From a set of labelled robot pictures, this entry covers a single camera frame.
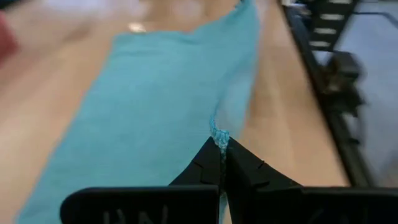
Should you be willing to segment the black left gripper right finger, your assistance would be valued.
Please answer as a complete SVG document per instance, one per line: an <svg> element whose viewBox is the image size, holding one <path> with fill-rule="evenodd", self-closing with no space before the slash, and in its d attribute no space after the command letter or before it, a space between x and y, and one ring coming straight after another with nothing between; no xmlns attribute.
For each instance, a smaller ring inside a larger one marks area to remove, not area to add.
<svg viewBox="0 0 398 224"><path fill-rule="evenodd" d="M233 224L398 224L398 189L302 186L234 139L225 190Z"/></svg>

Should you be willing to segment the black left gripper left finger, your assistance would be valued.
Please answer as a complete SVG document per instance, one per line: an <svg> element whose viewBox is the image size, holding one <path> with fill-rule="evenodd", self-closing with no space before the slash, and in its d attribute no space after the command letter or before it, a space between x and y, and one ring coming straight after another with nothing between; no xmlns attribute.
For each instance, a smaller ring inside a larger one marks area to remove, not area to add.
<svg viewBox="0 0 398 224"><path fill-rule="evenodd" d="M208 138L168 186L90 187L61 204L62 224L218 224L221 152Z"/></svg>

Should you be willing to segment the teal microfiber towel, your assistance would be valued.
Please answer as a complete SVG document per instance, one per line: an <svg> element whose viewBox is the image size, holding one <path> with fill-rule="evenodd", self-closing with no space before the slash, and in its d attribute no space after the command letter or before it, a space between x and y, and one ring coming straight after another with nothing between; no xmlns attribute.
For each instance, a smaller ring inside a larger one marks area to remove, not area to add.
<svg viewBox="0 0 398 224"><path fill-rule="evenodd" d="M239 0L189 33L117 35L16 223L61 224L62 200L87 187L167 185L217 131L237 138L259 30L254 0Z"/></svg>

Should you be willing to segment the pink translucent plastic basket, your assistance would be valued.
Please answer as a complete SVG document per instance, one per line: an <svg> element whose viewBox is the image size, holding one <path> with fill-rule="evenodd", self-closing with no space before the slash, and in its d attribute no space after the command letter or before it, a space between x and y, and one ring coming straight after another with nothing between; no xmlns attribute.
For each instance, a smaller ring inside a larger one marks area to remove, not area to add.
<svg viewBox="0 0 398 224"><path fill-rule="evenodd" d="M18 46L5 13L0 11L0 64L11 56L18 49Z"/></svg>

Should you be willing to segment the black connector box white labels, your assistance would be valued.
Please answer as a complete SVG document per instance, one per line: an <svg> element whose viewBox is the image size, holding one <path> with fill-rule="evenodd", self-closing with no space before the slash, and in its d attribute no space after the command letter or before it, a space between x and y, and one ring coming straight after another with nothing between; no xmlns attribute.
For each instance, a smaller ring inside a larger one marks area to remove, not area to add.
<svg viewBox="0 0 398 224"><path fill-rule="evenodd" d="M311 0L308 21L309 44L313 50L332 52L359 0Z"/></svg>

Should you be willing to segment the black aluminium table frame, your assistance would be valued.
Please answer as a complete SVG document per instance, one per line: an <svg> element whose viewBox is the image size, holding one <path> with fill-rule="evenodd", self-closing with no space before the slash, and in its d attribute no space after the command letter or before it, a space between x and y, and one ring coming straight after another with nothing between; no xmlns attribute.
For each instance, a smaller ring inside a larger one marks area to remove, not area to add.
<svg viewBox="0 0 398 224"><path fill-rule="evenodd" d="M366 135L360 107L365 101L356 84L363 70L352 53L335 47L332 52L312 49L307 29L309 1L281 0L280 6L350 184L373 187L375 182L360 152Z"/></svg>

